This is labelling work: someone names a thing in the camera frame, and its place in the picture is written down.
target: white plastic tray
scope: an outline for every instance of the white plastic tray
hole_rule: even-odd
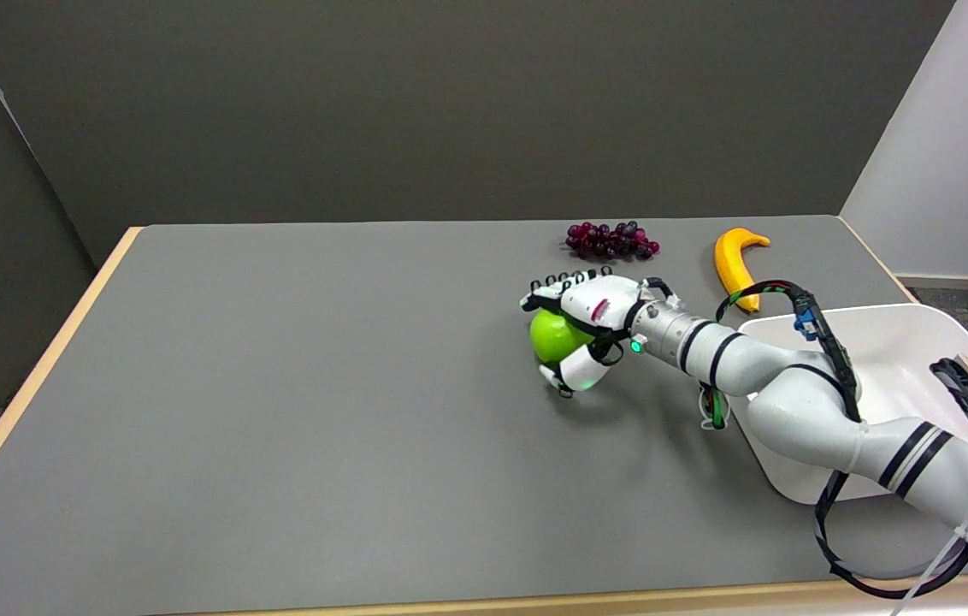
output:
[[[879,424],[899,417],[920,417],[968,441],[968,420],[952,395],[929,371],[939,358],[968,358],[968,331],[947,313],[929,305],[868,305],[823,311],[829,327],[848,351],[860,383],[860,417]],[[784,348],[813,348],[793,329],[793,316],[755,319],[739,331]],[[813,504],[829,479],[829,471],[786,459],[761,444],[747,423],[747,398],[731,398],[742,433],[758,457],[765,476],[782,495]],[[851,476],[839,500],[885,495],[870,479]]]

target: blue connector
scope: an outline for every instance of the blue connector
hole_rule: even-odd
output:
[[[796,315],[796,323],[792,326],[796,331],[804,335],[807,342],[815,342],[819,339],[819,330],[815,327],[815,315],[812,309],[808,308],[802,315]]]

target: gray table surface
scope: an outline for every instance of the gray table surface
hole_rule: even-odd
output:
[[[660,275],[723,296],[711,247],[825,307],[906,296],[833,217],[658,219]],[[0,615],[143,615],[823,580],[812,511],[693,382],[626,358],[563,401],[516,302],[581,265],[567,222],[150,227],[0,449]],[[763,315],[788,311],[766,298]],[[739,322],[739,316],[730,319]],[[892,496],[847,557],[947,537]]]

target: grapes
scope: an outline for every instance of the grapes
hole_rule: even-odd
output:
[[[647,231],[636,221],[618,222],[610,227],[606,223],[594,225],[586,221],[567,228],[564,245],[579,258],[651,258],[659,252],[658,242],[647,238]]]

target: banana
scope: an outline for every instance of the banana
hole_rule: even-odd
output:
[[[713,251],[716,259],[716,273],[719,274],[719,280],[723,282],[723,288],[727,289],[727,293],[739,292],[754,284],[753,276],[750,276],[746,263],[742,262],[742,249],[754,245],[768,246],[769,238],[755,234],[750,229],[735,227],[726,234],[719,235],[719,239],[716,240],[716,249]],[[757,312],[760,303],[757,295],[751,295],[743,297],[735,305],[746,312]]]

